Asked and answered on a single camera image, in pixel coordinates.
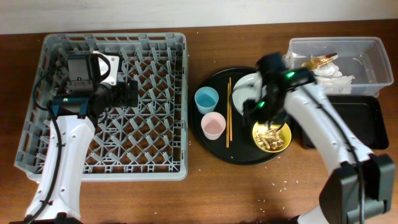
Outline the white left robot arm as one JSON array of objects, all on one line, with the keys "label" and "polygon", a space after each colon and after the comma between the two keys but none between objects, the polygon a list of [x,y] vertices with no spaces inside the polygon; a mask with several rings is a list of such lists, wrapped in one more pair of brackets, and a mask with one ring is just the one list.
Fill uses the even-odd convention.
[{"label": "white left robot arm", "polygon": [[49,148],[24,223],[79,223],[81,178],[98,118],[111,106],[135,107],[137,103],[136,81],[101,82],[89,92],[58,94],[47,103]]}]

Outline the food scraps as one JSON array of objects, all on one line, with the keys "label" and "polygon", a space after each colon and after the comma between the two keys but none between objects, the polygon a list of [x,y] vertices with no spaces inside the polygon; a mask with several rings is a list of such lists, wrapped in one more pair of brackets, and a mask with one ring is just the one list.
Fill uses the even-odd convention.
[{"label": "food scraps", "polygon": [[259,126],[254,131],[254,141],[263,151],[279,151],[285,143],[282,138],[282,131],[268,125]]}]

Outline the blue plastic cup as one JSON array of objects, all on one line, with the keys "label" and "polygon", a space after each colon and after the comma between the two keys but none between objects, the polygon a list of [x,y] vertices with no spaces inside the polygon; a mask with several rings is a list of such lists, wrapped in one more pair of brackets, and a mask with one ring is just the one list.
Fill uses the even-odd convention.
[{"label": "blue plastic cup", "polygon": [[214,111],[219,100],[219,94],[214,88],[204,86],[197,90],[194,100],[199,112],[207,114]]}]

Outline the brown Nescafe Gold wrapper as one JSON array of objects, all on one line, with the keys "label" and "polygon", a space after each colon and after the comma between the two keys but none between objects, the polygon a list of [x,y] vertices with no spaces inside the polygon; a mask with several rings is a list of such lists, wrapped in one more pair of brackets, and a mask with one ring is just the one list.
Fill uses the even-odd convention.
[{"label": "brown Nescafe Gold wrapper", "polygon": [[300,67],[306,68],[309,71],[313,71],[315,69],[318,69],[332,61],[334,61],[335,59],[338,58],[338,54],[337,53],[332,53],[332,54],[328,54],[328,55],[322,55],[319,57],[314,57],[311,58],[310,60],[304,62],[303,64],[301,64]]}]

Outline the yellow bowl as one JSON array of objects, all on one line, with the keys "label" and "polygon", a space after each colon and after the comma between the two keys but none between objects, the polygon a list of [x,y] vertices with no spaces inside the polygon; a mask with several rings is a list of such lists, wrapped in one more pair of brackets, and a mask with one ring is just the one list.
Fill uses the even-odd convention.
[{"label": "yellow bowl", "polygon": [[256,146],[269,153],[284,151],[291,143],[292,133],[288,124],[259,124],[252,129],[252,137]]}]

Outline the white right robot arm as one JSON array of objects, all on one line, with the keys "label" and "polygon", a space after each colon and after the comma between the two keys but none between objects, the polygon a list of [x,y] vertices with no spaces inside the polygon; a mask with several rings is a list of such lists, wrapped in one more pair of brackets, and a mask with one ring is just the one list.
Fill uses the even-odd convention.
[{"label": "white right robot arm", "polygon": [[350,130],[306,68],[289,70],[279,53],[256,63],[259,97],[243,104],[246,122],[270,124],[293,117],[321,154],[329,178],[319,204],[292,223],[364,223],[391,209],[396,166],[375,155]]}]

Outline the pink plastic cup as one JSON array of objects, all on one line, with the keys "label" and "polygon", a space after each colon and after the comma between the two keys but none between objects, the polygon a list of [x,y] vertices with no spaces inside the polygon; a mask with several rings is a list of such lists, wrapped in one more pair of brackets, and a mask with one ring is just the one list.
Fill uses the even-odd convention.
[{"label": "pink plastic cup", "polygon": [[205,114],[201,119],[203,134],[209,140],[218,139],[226,128],[224,116],[218,112]]}]

